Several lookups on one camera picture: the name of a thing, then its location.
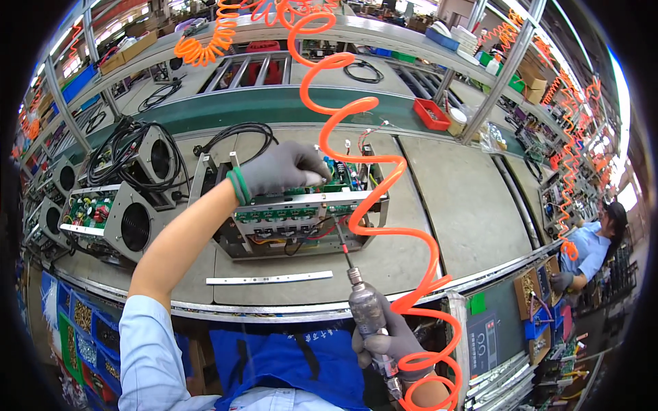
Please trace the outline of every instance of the metal post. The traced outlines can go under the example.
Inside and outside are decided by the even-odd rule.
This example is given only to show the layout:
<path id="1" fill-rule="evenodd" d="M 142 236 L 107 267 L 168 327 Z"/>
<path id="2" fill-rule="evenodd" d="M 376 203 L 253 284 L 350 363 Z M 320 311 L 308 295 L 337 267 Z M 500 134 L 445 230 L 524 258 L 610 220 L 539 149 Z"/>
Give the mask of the metal post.
<path id="1" fill-rule="evenodd" d="M 64 118 L 64 123 L 66 123 L 68 130 L 73 135 L 73 138 L 76 139 L 80 146 L 82 146 L 84 152 L 90 152 L 91 146 L 87 142 L 85 135 L 82 133 L 82 130 L 78 127 L 78 124 L 71 115 L 71 112 L 68 110 L 68 105 L 66 105 L 62 91 L 59 89 L 52 56 L 46 57 L 44 72 L 45 77 L 48 80 L 48 84 L 50 85 L 50 92 L 53 95 L 53 100 L 55 100 L 55 104 L 57 105 L 60 114 L 62 114 L 62 118 Z"/>
<path id="2" fill-rule="evenodd" d="M 475 24 L 477 24 L 478 21 L 482 18 L 482 15 L 484 14 L 484 9 L 486 8 L 487 5 L 487 0 L 476 0 L 476 2 L 473 4 L 473 8 L 470 10 L 470 16 L 468 18 L 468 26 L 466 29 L 468 31 L 473 30 L 475 27 Z M 439 89 L 436 90 L 436 93 L 434 94 L 434 100 L 435 103 L 438 103 L 443 99 L 443 92 L 448 89 L 450 86 L 450 82 L 452 82 L 453 78 L 455 78 L 455 71 L 451 68 L 448 68 L 445 71 L 445 74 L 443 75 L 443 80 L 441 80 L 441 84 L 439 86 Z"/>
<path id="3" fill-rule="evenodd" d="M 509 51 L 507 61 L 505 62 L 503 69 L 500 71 L 499 76 L 496 78 L 496 81 L 493 84 L 489 95 L 484 99 L 484 102 L 480 105 L 478 112 L 475 113 L 473 118 L 471 118 L 468 126 L 466 127 L 466 130 L 464 130 L 462 133 L 462 144 L 467 145 L 470 143 L 471 139 L 480 128 L 482 122 L 489 115 L 489 112 L 494 107 L 494 105 L 498 102 L 500 96 L 503 95 L 503 90 L 505 87 L 507 87 L 509 80 L 511 80 L 512 76 L 517 71 L 517 67 L 519 67 L 523 56 L 525 56 L 526 50 L 530 45 L 532 36 L 534 35 L 534 30 L 536 27 L 530 20 L 539 22 L 542 17 L 542 13 L 544 12 L 544 6 L 546 6 L 546 0 L 534 0 L 530 4 L 529 13 L 532 19 L 526 19 L 526 21 L 523 23 L 523 26 L 521 26 L 517 40 L 512 46 L 512 49 Z"/>
<path id="4" fill-rule="evenodd" d="M 96 48 L 96 41 L 93 37 L 93 27 L 91 27 L 91 8 L 84 11 L 84 14 L 82 15 L 82 24 L 84 28 L 84 41 L 87 43 L 87 48 L 89 49 L 89 57 L 91 57 L 91 61 L 98 61 L 101 58 L 98 55 L 98 48 Z M 108 89 L 104 89 L 101 91 L 101 94 L 103 100 L 105 100 L 107 106 L 110 108 L 112 116 L 114 116 L 114 122 L 121 120 L 121 110 L 119 110 L 119 107 L 116 105 L 112 93 L 110 93 Z"/>

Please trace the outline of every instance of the red plastic bin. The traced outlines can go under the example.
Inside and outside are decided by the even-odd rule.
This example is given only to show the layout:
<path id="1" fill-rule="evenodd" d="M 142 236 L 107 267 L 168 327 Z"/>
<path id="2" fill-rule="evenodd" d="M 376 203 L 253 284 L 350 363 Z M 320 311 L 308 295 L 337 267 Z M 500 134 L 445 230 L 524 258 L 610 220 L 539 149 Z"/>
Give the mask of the red plastic bin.
<path id="1" fill-rule="evenodd" d="M 450 127 L 452 123 L 450 119 L 439 109 L 439 106 L 436 105 L 432 100 L 426 99 L 415 99 L 413 102 L 413 110 L 418 114 L 422 122 L 430 130 L 438 130 L 444 132 Z M 434 120 L 427 113 L 427 110 L 434 113 L 437 120 Z"/>

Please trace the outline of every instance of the green sticker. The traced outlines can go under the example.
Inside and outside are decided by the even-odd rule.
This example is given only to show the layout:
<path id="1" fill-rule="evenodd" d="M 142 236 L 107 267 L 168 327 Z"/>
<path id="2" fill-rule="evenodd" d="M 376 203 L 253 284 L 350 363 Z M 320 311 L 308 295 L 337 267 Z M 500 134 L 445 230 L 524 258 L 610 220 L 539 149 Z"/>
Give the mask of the green sticker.
<path id="1" fill-rule="evenodd" d="M 487 310 L 486 303 L 484 302 L 484 293 L 478 293 L 470 299 L 470 315 L 474 316 Z"/>

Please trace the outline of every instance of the electronic component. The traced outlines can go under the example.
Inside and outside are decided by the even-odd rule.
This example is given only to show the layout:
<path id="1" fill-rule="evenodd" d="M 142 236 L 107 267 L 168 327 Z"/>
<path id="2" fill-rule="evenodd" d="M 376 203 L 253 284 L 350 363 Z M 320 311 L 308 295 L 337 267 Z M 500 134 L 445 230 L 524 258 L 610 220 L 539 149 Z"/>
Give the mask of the electronic component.
<path id="1" fill-rule="evenodd" d="M 373 155 L 372 147 L 367 145 Z M 358 180 L 356 164 L 324 157 L 332 180 L 320 187 L 300 187 L 283 193 L 257 196 L 250 205 L 238 207 L 215 233 L 211 243 L 233 259 L 272 258 L 284 255 L 335 253 L 337 239 L 327 235 L 334 224 L 332 216 L 351 214 L 370 190 Z M 190 190 L 188 206 L 226 177 L 231 163 L 215 165 L 208 154 L 201 153 Z M 369 168 L 368 182 L 382 181 L 377 164 Z M 379 213 L 379 225 L 386 223 L 389 195 L 386 193 L 368 213 Z M 368 216 L 364 224 L 370 225 Z M 362 237 L 344 228 L 350 251 L 366 247 L 373 237 Z"/>
<path id="2" fill-rule="evenodd" d="M 183 172 L 180 167 L 176 167 L 176 153 L 172 144 L 164 137 L 159 127 L 149 127 L 141 143 L 139 145 L 133 143 L 133 145 L 135 146 L 133 150 L 125 154 L 129 158 L 122 166 L 122 171 L 127 174 L 126 180 L 130 177 L 130 185 L 137 189 L 155 210 L 176 208 L 173 193 L 179 188 L 176 187 L 176 183 L 181 181 Z M 80 167 L 77 180 L 81 187 L 89 187 L 87 170 L 90 158 L 87 157 Z M 120 184 L 124 179 L 119 172 L 112 172 L 113 168 L 111 148 L 107 147 L 96 157 L 93 179 L 103 180 L 105 185 Z M 172 181 L 170 189 L 155 188 L 156 185 L 166 185 L 168 181 Z"/>
<path id="3" fill-rule="evenodd" d="M 66 157 L 62 157 L 41 173 L 34 192 L 39 199 L 48 197 L 54 203 L 63 206 L 68 194 L 75 187 L 76 173 L 73 164 Z"/>
<path id="4" fill-rule="evenodd" d="M 33 253 L 42 254 L 47 260 L 68 252 L 70 244 L 59 229 L 62 208 L 44 198 L 26 219 L 23 243 Z"/>
<path id="5" fill-rule="evenodd" d="M 125 181 L 74 190 L 68 202 L 60 230 L 112 264 L 131 265 L 125 258 L 139 261 L 165 226 L 155 209 Z"/>

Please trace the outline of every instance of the stack of metal strips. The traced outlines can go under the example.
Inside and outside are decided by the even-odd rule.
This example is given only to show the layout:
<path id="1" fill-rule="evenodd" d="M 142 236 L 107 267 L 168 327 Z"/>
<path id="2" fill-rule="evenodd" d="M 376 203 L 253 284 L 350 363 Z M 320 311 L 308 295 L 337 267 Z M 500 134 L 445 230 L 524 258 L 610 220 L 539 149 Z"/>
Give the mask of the stack of metal strips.
<path id="1" fill-rule="evenodd" d="M 96 112 L 103 108 L 103 100 L 99 99 L 96 103 L 92 104 L 85 111 L 81 112 L 78 116 L 75 117 L 78 127 L 83 130 L 87 127 L 89 119 L 96 115 Z M 59 139 L 58 142 L 54 143 L 54 147 L 51 147 L 51 152 L 54 156 L 58 156 L 64 152 L 67 148 L 71 147 L 75 143 L 73 135 L 68 130 L 64 131 L 64 135 Z"/>
<path id="2" fill-rule="evenodd" d="M 537 366 L 520 352 L 498 367 L 478 375 L 468 382 L 464 401 L 466 411 L 514 410 L 532 391 L 532 378 Z"/>

